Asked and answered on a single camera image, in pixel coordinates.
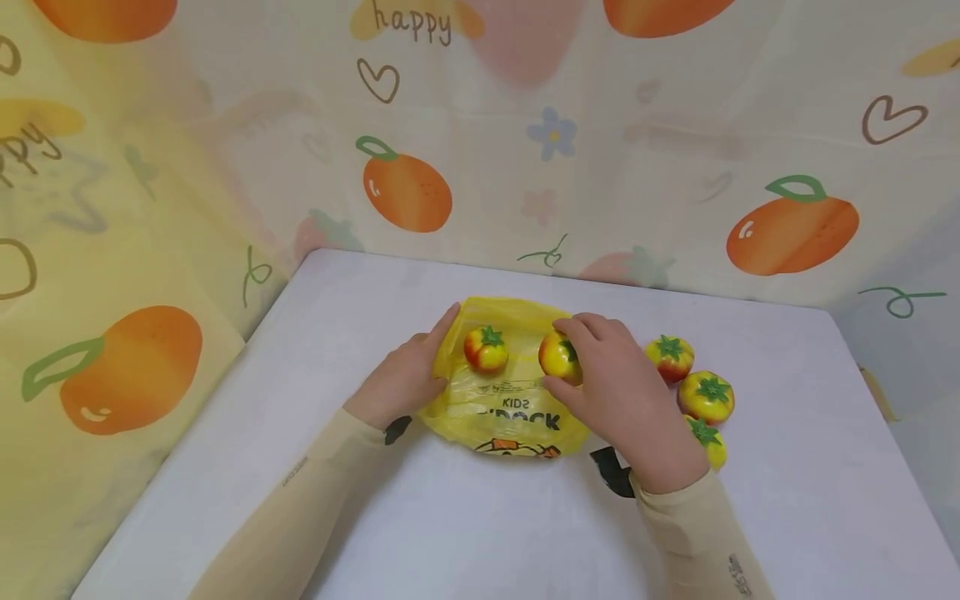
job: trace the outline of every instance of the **left hand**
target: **left hand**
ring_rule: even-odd
[[[433,376],[437,350],[460,313],[457,302],[447,309],[429,333],[417,333],[387,354],[370,373],[344,410],[367,425],[384,430],[390,423],[416,413],[446,389],[445,377]]]

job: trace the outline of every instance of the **yellow plastic bag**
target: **yellow plastic bag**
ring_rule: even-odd
[[[589,431],[543,389],[537,359],[543,336],[564,317],[528,300],[468,298],[437,353],[434,374],[450,385],[420,412],[427,426],[477,452],[557,458],[579,450]],[[467,334],[487,325],[503,332],[510,352],[497,375],[474,372],[464,356]]]

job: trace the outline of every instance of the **black object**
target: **black object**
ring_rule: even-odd
[[[608,445],[594,452],[590,452],[590,458],[596,463],[600,476],[604,483],[613,493],[623,498],[636,498],[634,487],[630,485],[630,468],[621,467],[619,459],[616,458],[616,450]]]
[[[397,440],[399,440],[400,436],[406,433],[407,427],[410,426],[410,423],[412,423],[413,420],[414,418],[410,416],[400,417],[399,419],[387,425],[386,430],[384,430],[383,432],[384,433],[383,443],[385,445],[391,445]]]

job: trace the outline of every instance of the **fabric backdrop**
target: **fabric backdrop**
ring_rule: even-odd
[[[318,247],[830,308],[960,548],[958,97],[950,0],[3,3],[0,595]]]

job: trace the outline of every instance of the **right hand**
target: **right hand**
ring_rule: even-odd
[[[706,452],[626,325],[592,313],[553,325],[576,349],[584,385],[546,376],[543,387],[623,455],[646,492],[682,490],[707,474]]]

